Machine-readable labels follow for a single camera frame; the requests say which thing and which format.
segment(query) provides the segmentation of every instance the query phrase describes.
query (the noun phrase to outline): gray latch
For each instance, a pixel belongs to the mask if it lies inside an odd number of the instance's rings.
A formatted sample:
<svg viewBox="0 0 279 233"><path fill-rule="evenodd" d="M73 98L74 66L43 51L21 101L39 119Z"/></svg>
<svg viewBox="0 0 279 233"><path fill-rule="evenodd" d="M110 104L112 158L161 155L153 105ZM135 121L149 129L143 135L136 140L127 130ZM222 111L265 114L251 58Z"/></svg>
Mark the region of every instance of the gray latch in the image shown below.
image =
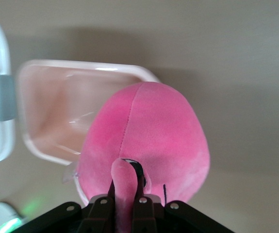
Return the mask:
<svg viewBox="0 0 279 233"><path fill-rule="evenodd" d="M12 76L0 75L0 121L16 117L16 95Z"/></svg>

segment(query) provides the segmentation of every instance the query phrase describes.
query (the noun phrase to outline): stuffed animal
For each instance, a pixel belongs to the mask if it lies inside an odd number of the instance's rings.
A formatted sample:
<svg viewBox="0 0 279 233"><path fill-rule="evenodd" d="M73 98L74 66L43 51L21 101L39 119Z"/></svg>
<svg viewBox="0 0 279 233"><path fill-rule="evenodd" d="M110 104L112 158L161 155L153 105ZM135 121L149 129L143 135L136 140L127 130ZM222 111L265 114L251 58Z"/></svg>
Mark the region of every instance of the stuffed animal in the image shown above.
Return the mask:
<svg viewBox="0 0 279 233"><path fill-rule="evenodd" d="M202 186L210 157L202 127L177 90L142 82L115 93L91 125L77 166L82 199L115 185L118 232L131 232L137 190L131 162L144 171L145 194L187 202Z"/></svg>

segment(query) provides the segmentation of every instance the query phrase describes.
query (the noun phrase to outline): beige table surface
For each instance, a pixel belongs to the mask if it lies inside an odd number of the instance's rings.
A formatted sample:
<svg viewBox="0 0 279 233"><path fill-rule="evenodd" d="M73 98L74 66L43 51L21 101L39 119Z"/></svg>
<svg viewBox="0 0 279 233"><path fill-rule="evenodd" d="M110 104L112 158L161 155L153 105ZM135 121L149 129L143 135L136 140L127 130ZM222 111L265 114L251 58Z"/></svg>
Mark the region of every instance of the beige table surface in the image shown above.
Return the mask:
<svg viewBox="0 0 279 233"><path fill-rule="evenodd" d="M182 92L212 168L189 202L237 233L279 233L279 1L0 0L12 71L35 58L134 64ZM16 124L0 201L28 218L81 203Z"/></svg>

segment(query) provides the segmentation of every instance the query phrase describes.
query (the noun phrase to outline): green light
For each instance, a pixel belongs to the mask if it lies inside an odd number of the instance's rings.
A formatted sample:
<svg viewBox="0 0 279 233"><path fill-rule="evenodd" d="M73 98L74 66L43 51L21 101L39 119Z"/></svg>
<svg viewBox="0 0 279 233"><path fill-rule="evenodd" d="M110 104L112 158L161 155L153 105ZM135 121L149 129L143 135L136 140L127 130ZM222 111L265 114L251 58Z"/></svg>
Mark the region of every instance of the green light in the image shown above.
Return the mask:
<svg viewBox="0 0 279 233"><path fill-rule="evenodd" d="M0 233L9 233L14 231L16 228L20 227L22 225L21 219L14 218L8 222L3 223L0 226Z"/></svg>

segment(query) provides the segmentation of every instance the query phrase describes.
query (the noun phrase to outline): metal bolt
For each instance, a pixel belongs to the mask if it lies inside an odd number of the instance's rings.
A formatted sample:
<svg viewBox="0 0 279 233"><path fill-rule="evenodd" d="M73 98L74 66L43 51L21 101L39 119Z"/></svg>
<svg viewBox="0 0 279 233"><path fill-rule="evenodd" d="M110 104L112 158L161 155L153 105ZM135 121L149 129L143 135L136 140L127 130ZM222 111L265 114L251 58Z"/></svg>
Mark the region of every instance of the metal bolt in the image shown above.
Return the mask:
<svg viewBox="0 0 279 233"><path fill-rule="evenodd" d="M75 207L73 206L73 205L71 205L71 206L69 206L69 207L67 207L67 211L73 211L75 209Z"/></svg>
<svg viewBox="0 0 279 233"><path fill-rule="evenodd" d="M139 203L143 203L143 204L145 204L145 203L147 203L147 198L141 198L141 199L139 199Z"/></svg>
<svg viewBox="0 0 279 233"><path fill-rule="evenodd" d="M107 204L107 202L108 201L106 199L103 199L103 200L100 201L101 204Z"/></svg>
<svg viewBox="0 0 279 233"><path fill-rule="evenodd" d="M178 210L179 209L179 205L177 203L171 203L170 204L170 208L173 210Z"/></svg>

